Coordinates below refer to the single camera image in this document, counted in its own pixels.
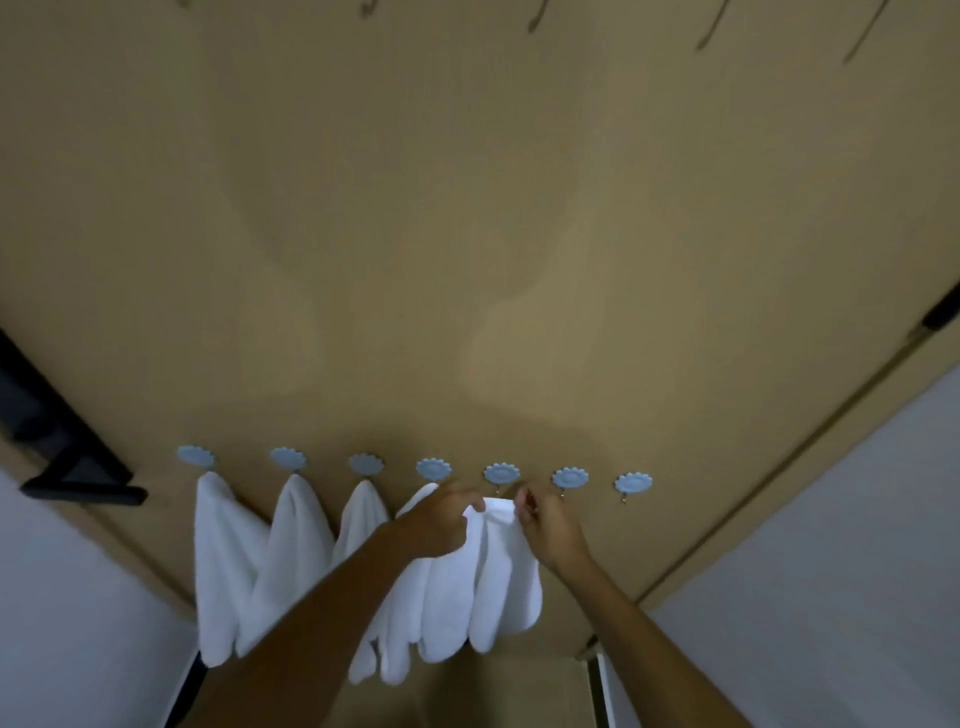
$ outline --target white wall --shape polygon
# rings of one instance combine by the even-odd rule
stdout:
[[[756,728],[960,726],[960,368],[653,617]]]
[[[196,627],[16,488],[0,472],[0,725],[162,725]]]

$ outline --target black bracket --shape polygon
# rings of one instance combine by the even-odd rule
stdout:
[[[20,487],[27,496],[140,505],[147,491],[0,330],[0,429],[48,465]]]

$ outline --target finger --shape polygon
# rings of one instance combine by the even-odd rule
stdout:
[[[520,525],[523,526],[523,529],[526,530],[527,526],[533,525],[534,518],[533,512],[530,510],[529,506],[526,503],[516,503],[516,518],[520,521]]]
[[[434,493],[450,493],[454,490],[454,484],[457,482],[455,477],[448,477],[444,479],[444,482],[437,483],[437,490]]]
[[[527,504],[527,496],[529,495],[530,495],[530,489],[527,488],[525,485],[522,486],[514,496],[514,505],[517,508],[525,507]]]
[[[487,504],[483,500],[483,496],[480,495],[480,491],[470,488],[465,491],[456,491],[451,496],[453,502],[457,504],[458,509],[463,511],[467,510],[467,506],[472,505],[473,510],[478,513],[483,513],[487,510]]]
[[[533,494],[533,497],[539,501],[541,499],[548,499],[551,497],[559,497],[557,495],[557,489],[551,485],[546,485],[541,483],[539,480],[530,481],[529,486],[530,493]]]

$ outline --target hanging towel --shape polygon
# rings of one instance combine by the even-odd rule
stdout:
[[[222,477],[200,477],[193,538],[200,654],[207,667],[222,665],[233,650],[269,536],[270,527],[236,502]]]
[[[468,506],[464,516],[467,541],[430,564],[418,645],[427,663],[453,657],[467,641],[484,522],[483,514],[473,506]]]
[[[523,632],[540,617],[543,602],[537,558],[523,537],[513,503],[484,498],[476,593],[469,640],[477,652],[489,652],[497,635]]]
[[[240,616],[237,655],[247,655],[326,576],[332,557],[333,533],[320,502],[294,473],[276,502],[263,562]]]
[[[436,483],[424,485],[396,512],[396,517],[402,516],[435,490]],[[380,679],[388,685],[399,685],[410,671],[410,645],[420,641],[423,598],[431,561],[416,559],[403,570],[387,597],[387,629],[385,639],[380,643]]]
[[[357,548],[370,538],[379,525],[386,523],[389,519],[387,508],[380,500],[373,484],[369,480],[361,481],[353,489],[353,494],[347,501],[347,507],[344,508],[344,515],[340,521],[340,537],[333,547],[330,567],[335,569],[345,562]],[[353,661],[350,663],[350,669],[347,673],[351,685],[357,685],[376,672],[376,652],[373,651],[372,643],[379,641],[382,645],[385,642],[382,636],[386,631],[387,614],[390,610],[389,602],[390,596],[387,595],[387,598],[384,599],[373,616],[373,620],[367,627],[367,631],[353,655]]]

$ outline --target towel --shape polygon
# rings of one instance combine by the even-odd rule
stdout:
[[[467,641],[484,521],[473,506],[468,506],[464,516],[467,541],[430,564],[418,645],[427,663],[453,657]]]
[[[309,483],[296,473],[276,502],[260,571],[240,616],[236,652],[253,647],[330,570],[333,533]]]
[[[236,502],[222,477],[200,477],[194,561],[200,655],[208,667],[222,665],[233,650],[269,537],[270,527]]]
[[[353,494],[347,501],[347,507],[344,508],[344,515],[340,522],[340,537],[333,547],[330,567],[335,569],[345,562],[370,538],[379,525],[386,523],[389,519],[387,509],[373,488],[373,484],[369,480],[361,481],[353,489]],[[390,596],[387,595],[353,655],[353,661],[347,673],[351,685],[359,684],[376,672],[376,652],[373,651],[372,643],[379,642],[382,645],[386,642],[384,633],[389,611]]]
[[[399,518],[435,490],[436,483],[424,485],[396,512],[396,516]],[[410,645],[420,641],[423,598],[432,561],[416,559],[403,570],[387,597],[387,629],[380,643],[380,679],[388,685],[399,685],[410,671]]]
[[[489,652],[498,635],[532,627],[540,617],[540,565],[530,550],[513,503],[484,498],[476,592],[468,635],[477,652]]]

